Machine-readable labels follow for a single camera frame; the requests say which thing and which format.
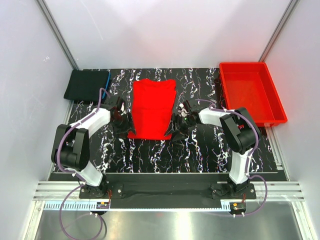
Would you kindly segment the red t shirt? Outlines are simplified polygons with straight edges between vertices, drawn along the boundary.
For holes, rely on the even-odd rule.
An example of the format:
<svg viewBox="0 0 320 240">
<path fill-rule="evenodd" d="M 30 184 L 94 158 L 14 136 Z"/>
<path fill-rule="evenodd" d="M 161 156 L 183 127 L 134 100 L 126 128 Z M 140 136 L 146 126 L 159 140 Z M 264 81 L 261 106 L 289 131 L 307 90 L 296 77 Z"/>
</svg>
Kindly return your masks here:
<svg viewBox="0 0 320 240">
<path fill-rule="evenodd" d="M 168 79 L 153 81 L 141 79 L 133 83 L 131 115 L 135 133 L 128 133 L 129 139 L 169 140 L 166 135 L 176 100 L 176 81 Z"/>
</svg>

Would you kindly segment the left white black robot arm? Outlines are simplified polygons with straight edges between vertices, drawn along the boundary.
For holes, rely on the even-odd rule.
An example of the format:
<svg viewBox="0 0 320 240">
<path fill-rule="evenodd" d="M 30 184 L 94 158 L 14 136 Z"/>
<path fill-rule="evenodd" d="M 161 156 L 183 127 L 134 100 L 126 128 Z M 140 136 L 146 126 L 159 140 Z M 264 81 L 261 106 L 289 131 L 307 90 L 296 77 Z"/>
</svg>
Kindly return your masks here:
<svg viewBox="0 0 320 240">
<path fill-rule="evenodd" d="M 90 162 L 90 138 L 99 129 L 111 125 L 113 135 L 120 139 L 135 133 L 131 113 L 126 113 L 126 103 L 119 96 L 111 96 L 99 103 L 84 118 L 67 125 L 60 124 L 55 133 L 51 161 L 64 173 L 71 173 L 84 182 L 82 190 L 96 198 L 112 196 L 106 176 Z"/>
</svg>

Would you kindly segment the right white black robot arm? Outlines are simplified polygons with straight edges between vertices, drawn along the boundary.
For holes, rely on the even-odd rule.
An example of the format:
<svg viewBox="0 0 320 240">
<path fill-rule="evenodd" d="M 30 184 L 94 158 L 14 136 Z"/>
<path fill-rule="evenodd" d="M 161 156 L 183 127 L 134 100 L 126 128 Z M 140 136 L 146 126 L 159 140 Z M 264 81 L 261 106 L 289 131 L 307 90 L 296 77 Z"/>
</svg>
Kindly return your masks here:
<svg viewBox="0 0 320 240">
<path fill-rule="evenodd" d="M 181 103 L 178 113 L 172 114 L 164 135 L 170 135 L 172 141 L 179 141 L 188 135 L 189 128 L 193 126 L 202 124 L 221 127 L 227 145 L 232 150 L 231 169 L 227 183 L 220 188 L 211 186 L 210 189 L 214 197 L 243 198 L 252 179 L 249 166 L 261 132 L 244 107 L 216 109 L 212 102 L 208 107 L 201 106 L 200 102 L 197 99 L 195 103 L 188 100 Z"/>
</svg>

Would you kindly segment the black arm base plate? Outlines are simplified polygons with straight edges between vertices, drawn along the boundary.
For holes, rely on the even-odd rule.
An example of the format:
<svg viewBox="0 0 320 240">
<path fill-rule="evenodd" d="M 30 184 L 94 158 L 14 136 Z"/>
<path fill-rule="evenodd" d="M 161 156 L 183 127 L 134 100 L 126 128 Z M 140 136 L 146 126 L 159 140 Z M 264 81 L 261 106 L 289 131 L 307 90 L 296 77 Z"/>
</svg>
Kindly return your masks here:
<svg viewBox="0 0 320 240">
<path fill-rule="evenodd" d="M 213 209 L 222 201 L 256 200 L 259 178 L 242 192 L 229 186 L 228 173 L 108 173 L 112 209 Z"/>
</svg>

